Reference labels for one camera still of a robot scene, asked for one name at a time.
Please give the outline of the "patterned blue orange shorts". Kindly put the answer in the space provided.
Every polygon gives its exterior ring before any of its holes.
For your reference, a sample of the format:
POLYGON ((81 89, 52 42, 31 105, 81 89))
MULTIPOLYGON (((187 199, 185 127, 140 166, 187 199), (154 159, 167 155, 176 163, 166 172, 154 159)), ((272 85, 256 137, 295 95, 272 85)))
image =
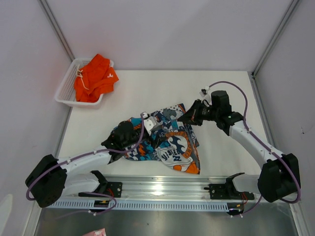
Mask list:
POLYGON ((177 121, 186 112, 183 103, 150 113, 157 118, 162 129, 154 131, 139 146, 122 157, 129 161, 160 161, 165 166, 179 172, 200 174, 200 160, 197 147, 199 142, 191 125, 177 121), (159 147, 153 148, 152 141, 167 137, 159 147))

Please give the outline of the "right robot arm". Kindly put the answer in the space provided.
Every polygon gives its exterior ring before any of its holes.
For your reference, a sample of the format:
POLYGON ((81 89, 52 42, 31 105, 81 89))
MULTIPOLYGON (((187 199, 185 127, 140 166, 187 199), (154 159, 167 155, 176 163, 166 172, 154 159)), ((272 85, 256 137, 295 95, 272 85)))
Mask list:
POLYGON ((284 154, 267 141, 260 139, 250 129, 246 119, 232 110, 226 91, 218 90, 211 94, 211 104, 201 100, 194 101, 191 108, 179 118, 179 121, 201 126, 203 121, 213 121, 227 136, 237 141, 257 162, 260 175, 234 174, 228 178, 225 194, 237 198, 242 192, 256 193, 272 203, 284 200, 296 193, 296 203, 301 197, 298 159, 293 154, 284 154))

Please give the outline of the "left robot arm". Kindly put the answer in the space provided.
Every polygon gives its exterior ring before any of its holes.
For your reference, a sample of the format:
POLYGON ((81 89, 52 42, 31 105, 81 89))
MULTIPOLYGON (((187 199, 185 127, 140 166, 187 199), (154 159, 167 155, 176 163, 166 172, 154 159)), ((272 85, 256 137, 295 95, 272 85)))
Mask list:
POLYGON ((108 138, 93 150, 73 157, 44 156, 26 178, 26 198, 41 207, 48 207, 68 195, 111 197, 108 181, 98 170, 136 150, 144 141, 157 146, 153 133, 161 129, 152 118, 135 128, 131 121, 122 121, 108 138))

